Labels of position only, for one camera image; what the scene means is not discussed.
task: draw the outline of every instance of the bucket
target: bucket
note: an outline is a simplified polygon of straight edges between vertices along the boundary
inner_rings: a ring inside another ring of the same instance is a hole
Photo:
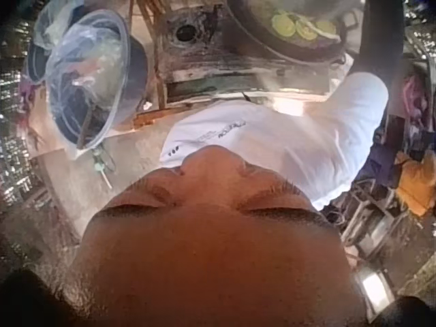
[[[86,58],[81,57],[82,50],[92,49],[97,44],[92,44],[87,38],[77,40],[77,25],[82,25],[86,30],[109,29],[119,36],[122,45],[121,79],[113,104],[109,110],[93,110],[84,139],[84,148],[91,149],[103,141],[111,127],[135,113],[145,91],[148,67],[144,48],[128,34],[127,26],[118,14],[110,10],[98,10],[80,19],[64,35],[62,43],[54,49],[47,64],[50,111],[59,131],[69,142],[77,144],[87,112],[91,106],[95,107],[86,91],[74,85],[78,73],[65,72],[65,67],[71,62],[75,63],[76,59],[77,62],[86,62]],[[64,53],[67,53],[68,59],[63,57]]]

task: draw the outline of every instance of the light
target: light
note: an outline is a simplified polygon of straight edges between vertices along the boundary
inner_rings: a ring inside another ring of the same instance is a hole
[[[389,305],[388,293],[379,275],[370,274],[362,283],[376,311],[382,311]]]
[[[274,110],[290,116],[302,116],[305,113],[305,103],[300,100],[286,97],[275,97],[273,99]]]

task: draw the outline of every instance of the plastic bag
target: plastic bag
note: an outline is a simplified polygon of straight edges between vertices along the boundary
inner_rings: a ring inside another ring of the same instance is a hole
[[[38,16],[33,43],[52,50],[62,39],[71,23],[74,10],[84,5],[84,0],[52,0]]]
[[[104,33],[107,34],[105,40],[87,53],[85,61],[76,65],[80,77],[72,84],[84,88],[96,106],[111,110],[121,79],[122,47],[116,33],[111,30]]]
[[[112,110],[123,84],[122,54],[123,45],[118,33],[75,24],[47,62],[53,116],[65,115],[73,106],[78,110],[78,106],[86,104],[95,107],[94,115],[104,121],[107,118],[104,112]]]

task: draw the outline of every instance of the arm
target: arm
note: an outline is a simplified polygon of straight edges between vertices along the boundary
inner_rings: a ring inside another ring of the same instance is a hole
[[[367,0],[360,54],[350,74],[372,73],[389,88],[403,54],[403,40],[403,0]]]
[[[366,6],[360,57],[322,107],[309,112],[322,139],[320,158],[311,163],[324,185],[317,208],[347,191],[367,160],[401,58],[402,0],[367,0]]]

